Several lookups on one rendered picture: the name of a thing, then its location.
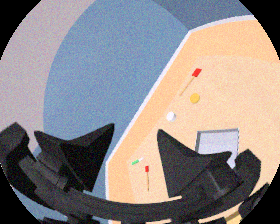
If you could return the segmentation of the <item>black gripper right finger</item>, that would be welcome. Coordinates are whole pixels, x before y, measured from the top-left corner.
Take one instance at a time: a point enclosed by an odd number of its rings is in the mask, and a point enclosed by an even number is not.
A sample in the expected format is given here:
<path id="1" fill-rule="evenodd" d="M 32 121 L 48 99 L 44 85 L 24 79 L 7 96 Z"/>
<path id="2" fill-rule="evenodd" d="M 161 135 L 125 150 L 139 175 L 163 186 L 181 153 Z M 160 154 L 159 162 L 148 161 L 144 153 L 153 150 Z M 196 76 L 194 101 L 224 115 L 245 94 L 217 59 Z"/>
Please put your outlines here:
<path id="1" fill-rule="evenodd" d="M 205 169 L 225 163 L 233 155 L 230 151 L 199 155 L 161 128 L 157 128 L 156 140 L 169 198 L 181 196 L 180 193 L 203 175 Z"/>

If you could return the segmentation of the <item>yellow flat disc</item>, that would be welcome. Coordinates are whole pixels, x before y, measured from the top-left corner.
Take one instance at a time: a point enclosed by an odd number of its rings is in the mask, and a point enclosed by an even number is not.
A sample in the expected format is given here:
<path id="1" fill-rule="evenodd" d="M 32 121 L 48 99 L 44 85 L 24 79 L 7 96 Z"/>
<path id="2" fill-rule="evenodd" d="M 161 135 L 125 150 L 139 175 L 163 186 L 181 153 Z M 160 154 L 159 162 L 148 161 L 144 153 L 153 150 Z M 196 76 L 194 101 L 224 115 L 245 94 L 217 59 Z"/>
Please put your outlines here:
<path id="1" fill-rule="evenodd" d="M 191 101 L 193 104 L 197 103 L 197 101 L 200 101 L 199 93 L 192 93 L 192 96 L 189 97 L 189 101 Z"/>

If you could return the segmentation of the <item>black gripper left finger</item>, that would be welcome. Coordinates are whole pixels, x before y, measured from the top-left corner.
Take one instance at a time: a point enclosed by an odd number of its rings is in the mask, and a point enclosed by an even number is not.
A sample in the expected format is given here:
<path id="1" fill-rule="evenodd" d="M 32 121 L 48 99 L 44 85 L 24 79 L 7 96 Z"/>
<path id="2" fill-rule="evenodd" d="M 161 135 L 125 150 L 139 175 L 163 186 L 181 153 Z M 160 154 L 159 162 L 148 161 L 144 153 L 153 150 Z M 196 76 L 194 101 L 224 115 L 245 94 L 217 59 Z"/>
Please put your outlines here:
<path id="1" fill-rule="evenodd" d="M 35 131 L 40 149 L 56 160 L 68 165 L 69 171 L 75 175 L 77 181 L 84 186 L 84 190 L 92 192 L 97 173 L 100 172 L 105 153 L 111 144 L 115 124 L 107 124 L 81 137 L 72 140 L 62 140 L 50 136 L 46 132 Z"/>

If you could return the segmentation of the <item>white short cylinder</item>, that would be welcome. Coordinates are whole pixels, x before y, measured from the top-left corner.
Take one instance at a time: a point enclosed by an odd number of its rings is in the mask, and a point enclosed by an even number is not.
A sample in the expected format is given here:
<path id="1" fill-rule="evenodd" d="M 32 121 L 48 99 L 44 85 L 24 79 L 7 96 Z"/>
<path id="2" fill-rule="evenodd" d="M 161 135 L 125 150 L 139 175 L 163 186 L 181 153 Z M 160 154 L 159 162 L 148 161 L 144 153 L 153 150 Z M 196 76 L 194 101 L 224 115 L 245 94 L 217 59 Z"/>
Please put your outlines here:
<path id="1" fill-rule="evenodd" d="M 168 121 L 171 121 L 171 123 L 172 123 L 172 121 L 175 121 L 176 119 L 177 119 L 177 116 L 175 115 L 175 113 L 173 113 L 173 112 L 168 113 L 168 115 L 167 115 Z"/>

